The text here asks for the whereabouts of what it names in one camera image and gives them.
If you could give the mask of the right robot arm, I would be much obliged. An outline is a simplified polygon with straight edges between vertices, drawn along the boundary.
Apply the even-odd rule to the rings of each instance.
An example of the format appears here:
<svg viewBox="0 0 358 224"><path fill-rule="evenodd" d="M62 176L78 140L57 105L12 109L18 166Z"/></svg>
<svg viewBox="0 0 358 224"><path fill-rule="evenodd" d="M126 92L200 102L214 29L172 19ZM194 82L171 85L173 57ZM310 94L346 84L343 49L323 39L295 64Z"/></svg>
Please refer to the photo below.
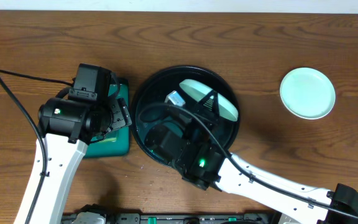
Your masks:
<svg viewBox="0 0 358 224"><path fill-rule="evenodd" d="M250 198L300 223L358 223L358 192L338 184L334 191L299 184L259 169L230 153L213 134L223 121L236 123L237 108L214 90L190 95L188 108L176 92L166 102L142 108L137 119L153 123L145 137L150 155L182 179L205 190Z"/></svg>

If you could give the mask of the green scrub sponge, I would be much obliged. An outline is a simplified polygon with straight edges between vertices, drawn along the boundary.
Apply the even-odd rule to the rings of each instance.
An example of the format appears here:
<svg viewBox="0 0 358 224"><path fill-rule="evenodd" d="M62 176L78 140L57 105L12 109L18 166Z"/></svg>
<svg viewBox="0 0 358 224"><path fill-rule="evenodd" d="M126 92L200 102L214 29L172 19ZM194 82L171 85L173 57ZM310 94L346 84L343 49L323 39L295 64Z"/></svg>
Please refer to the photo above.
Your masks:
<svg viewBox="0 0 358 224"><path fill-rule="evenodd" d="M107 134L102 134L99 136L96 136L92 139L92 141L96 142L115 142L118 138L118 131L111 131Z"/></svg>

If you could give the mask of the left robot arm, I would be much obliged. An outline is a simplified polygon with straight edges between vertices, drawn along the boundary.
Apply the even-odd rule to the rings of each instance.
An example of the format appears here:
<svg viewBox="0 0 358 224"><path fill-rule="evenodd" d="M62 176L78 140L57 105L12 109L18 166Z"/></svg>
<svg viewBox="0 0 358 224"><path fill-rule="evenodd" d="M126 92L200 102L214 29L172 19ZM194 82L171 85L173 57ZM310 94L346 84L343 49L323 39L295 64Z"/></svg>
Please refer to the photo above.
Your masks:
<svg viewBox="0 0 358 224"><path fill-rule="evenodd" d="M132 123L119 89L114 72L82 63L73 84L40 107L34 164L15 223L60 223L89 145Z"/></svg>

